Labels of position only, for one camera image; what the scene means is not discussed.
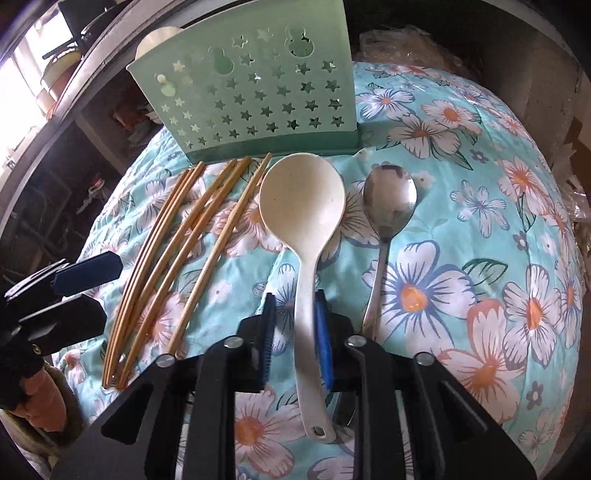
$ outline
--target stainless steel spoon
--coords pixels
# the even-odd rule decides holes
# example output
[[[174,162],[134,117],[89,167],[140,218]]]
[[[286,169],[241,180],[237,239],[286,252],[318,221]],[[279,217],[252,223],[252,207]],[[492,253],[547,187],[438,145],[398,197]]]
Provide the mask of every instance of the stainless steel spoon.
[[[392,238],[406,226],[417,205],[417,188],[409,173],[398,165],[374,168],[363,187],[363,209],[379,237],[378,266],[365,310],[361,332],[375,339],[382,280]]]

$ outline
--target plastic bag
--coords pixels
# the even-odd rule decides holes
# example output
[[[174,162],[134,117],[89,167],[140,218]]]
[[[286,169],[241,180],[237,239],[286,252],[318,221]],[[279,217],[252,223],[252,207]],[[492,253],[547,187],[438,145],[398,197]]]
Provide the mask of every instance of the plastic bag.
[[[591,222],[591,208],[585,190],[579,179],[573,174],[570,157],[576,150],[573,144],[562,145],[553,158],[552,175],[556,180],[564,206],[573,222]]]
[[[462,61],[413,25],[391,30],[370,30],[359,36],[355,60],[429,67],[473,79]]]

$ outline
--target window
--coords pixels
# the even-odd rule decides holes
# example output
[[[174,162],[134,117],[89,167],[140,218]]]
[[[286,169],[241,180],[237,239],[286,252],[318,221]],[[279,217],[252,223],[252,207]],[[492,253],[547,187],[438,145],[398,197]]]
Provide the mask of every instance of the window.
[[[43,88],[41,77],[49,62],[43,55],[72,38],[57,3],[26,33],[14,54],[0,67],[0,165],[46,119],[36,97]]]

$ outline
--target metal spoon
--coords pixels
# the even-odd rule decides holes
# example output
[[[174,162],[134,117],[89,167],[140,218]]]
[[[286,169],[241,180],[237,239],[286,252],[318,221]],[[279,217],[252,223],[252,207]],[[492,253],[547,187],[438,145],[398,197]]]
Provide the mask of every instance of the metal spoon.
[[[262,221],[300,260],[294,308],[294,367],[306,435],[331,443],[335,430],[326,411],[314,338],[314,279],[322,250],[345,211],[345,186],[335,168],[310,153],[288,155],[261,184]]]
[[[417,188],[409,173],[398,165],[374,168],[363,187],[363,209],[369,224],[379,236],[378,266],[374,286],[365,310],[361,333],[375,339],[382,281],[392,238],[400,233],[413,216],[417,205]],[[333,416],[338,425],[350,426],[355,415],[355,394],[341,393]]]

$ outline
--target white plastic ladle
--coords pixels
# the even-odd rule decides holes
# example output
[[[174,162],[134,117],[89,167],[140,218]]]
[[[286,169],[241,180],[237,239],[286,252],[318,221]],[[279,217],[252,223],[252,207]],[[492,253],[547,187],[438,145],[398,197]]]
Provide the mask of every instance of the white plastic ladle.
[[[345,186],[324,158],[294,153],[273,165],[259,197],[265,226],[300,260],[295,292],[294,365],[306,435],[331,443],[335,430],[326,411],[314,341],[316,264],[345,211]]]

